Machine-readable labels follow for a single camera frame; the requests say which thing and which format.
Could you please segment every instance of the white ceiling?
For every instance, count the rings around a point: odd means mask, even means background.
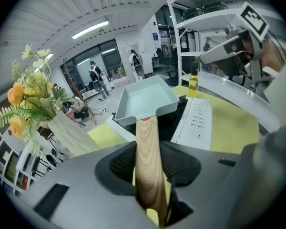
[[[187,7],[202,7],[214,1],[245,0],[178,0]],[[54,56],[50,65],[61,65],[61,57],[70,59],[96,44],[113,39],[116,34],[142,28],[166,0],[20,0],[0,31],[0,95],[12,86],[11,62],[23,65],[21,53],[26,43],[33,50],[50,48]],[[99,29],[80,38],[76,33],[109,21],[104,33]]]

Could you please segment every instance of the wooden handle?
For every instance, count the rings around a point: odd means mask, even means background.
[[[137,200],[144,209],[152,208],[157,211],[159,226],[164,227],[167,202],[156,116],[137,121],[136,142]]]

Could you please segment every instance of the flower vase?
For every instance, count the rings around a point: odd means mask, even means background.
[[[61,144],[76,156],[100,149],[96,142],[62,111],[57,112],[48,122],[48,126]]]

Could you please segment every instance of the yellow bottle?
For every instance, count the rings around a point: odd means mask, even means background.
[[[197,89],[198,89],[198,72],[192,66],[191,68],[191,76],[190,76],[190,83],[189,83],[189,92],[188,97],[196,97],[197,96]]]

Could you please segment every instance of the yellow mat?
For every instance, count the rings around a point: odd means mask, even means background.
[[[185,95],[188,88],[173,88],[176,95]],[[209,101],[213,108],[212,151],[240,154],[245,145],[259,142],[258,119],[225,100],[198,92],[197,98]]]
[[[100,146],[100,148],[111,147],[125,143],[119,134],[113,131],[107,123],[88,132],[88,135]]]

